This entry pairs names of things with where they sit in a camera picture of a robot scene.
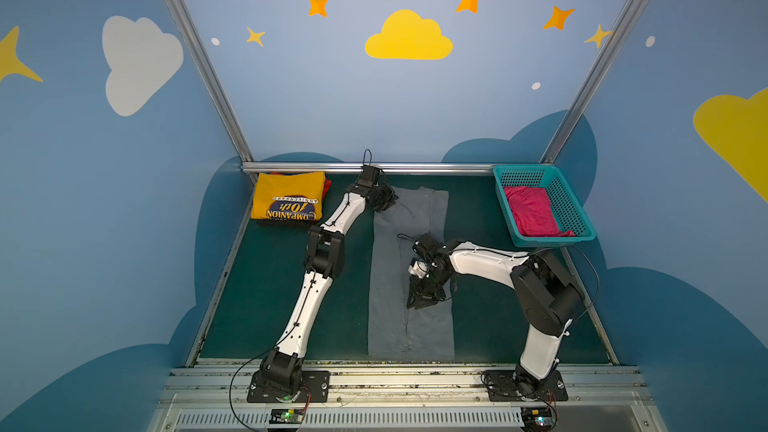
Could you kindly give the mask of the grey t-shirt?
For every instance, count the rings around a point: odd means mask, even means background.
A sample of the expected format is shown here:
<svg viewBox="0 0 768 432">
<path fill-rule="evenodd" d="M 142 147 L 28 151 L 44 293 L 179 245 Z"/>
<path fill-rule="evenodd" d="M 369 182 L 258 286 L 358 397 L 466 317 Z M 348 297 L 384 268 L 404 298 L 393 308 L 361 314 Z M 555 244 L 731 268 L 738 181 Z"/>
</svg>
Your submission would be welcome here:
<svg viewBox="0 0 768 432">
<path fill-rule="evenodd" d="M 449 193 L 425 187 L 394 189 L 397 199 L 374 214 L 370 272 L 368 355 L 400 362 L 455 359 L 452 305 L 407 306 L 408 267 L 416 257 L 412 241 L 444 236 Z"/>
</svg>

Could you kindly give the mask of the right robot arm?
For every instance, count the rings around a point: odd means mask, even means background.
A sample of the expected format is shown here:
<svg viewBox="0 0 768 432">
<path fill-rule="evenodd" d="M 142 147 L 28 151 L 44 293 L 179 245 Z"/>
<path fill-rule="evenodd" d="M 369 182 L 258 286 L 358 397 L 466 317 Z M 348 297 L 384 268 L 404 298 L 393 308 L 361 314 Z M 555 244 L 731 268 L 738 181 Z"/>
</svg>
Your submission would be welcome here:
<svg viewBox="0 0 768 432">
<path fill-rule="evenodd" d="M 471 275 L 512 289 L 529 329 L 516 381 L 540 385 L 555 374 L 560 344 L 583 305 L 572 275 L 549 260 L 550 252 L 502 251 L 472 242 L 443 244 L 429 234 L 412 241 L 407 306 L 423 309 L 448 299 L 446 284 Z"/>
</svg>

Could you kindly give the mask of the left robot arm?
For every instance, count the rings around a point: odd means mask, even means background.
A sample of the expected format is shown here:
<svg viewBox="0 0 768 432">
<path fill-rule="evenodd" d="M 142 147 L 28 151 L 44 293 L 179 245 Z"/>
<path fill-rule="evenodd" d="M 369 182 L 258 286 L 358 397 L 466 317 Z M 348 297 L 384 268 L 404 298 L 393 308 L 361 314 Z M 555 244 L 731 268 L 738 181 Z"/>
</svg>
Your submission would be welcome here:
<svg viewBox="0 0 768 432">
<path fill-rule="evenodd" d="M 396 194 L 387 184 L 368 187 L 355 183 L 330 217 L 310 229 L 299 297 L 285 331 L 254 375 L 257 387 L 280 397 L 298 392 L 312 327 L 325 295 L 343 269 L 346 233 L 366 209 L 381 212 L 395 201 Z"/>
</svg>

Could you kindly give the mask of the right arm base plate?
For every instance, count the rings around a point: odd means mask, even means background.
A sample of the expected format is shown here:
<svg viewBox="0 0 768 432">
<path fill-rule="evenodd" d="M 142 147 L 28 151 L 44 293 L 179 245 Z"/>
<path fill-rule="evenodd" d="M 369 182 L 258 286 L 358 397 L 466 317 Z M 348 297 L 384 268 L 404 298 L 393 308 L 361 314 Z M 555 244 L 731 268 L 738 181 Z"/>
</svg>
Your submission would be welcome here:
<svg viewBox="0 0 768 432">
<path fill-rule="evenodd" d="M 481 374 L 481 383 L 492 402 L 568 400 L 562 375 L 556 369 L 544 379 L 537 379 L 522 368 L 488 370 Z"/>
</svg>

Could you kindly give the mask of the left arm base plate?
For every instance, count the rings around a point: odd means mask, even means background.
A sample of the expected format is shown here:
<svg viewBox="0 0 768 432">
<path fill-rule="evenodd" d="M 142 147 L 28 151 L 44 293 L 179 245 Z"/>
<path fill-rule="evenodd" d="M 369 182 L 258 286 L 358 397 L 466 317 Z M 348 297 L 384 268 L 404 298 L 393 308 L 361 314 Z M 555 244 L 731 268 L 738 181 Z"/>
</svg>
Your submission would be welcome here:
<svg viewBox="0 0 768 432">
<path fill-rule="evenodd" d="M 309 370 L 285 377 L 257 371 L 251 379 L 248 403 L 325 403 L 330 391 L 329 371 Z"/>
</svg>

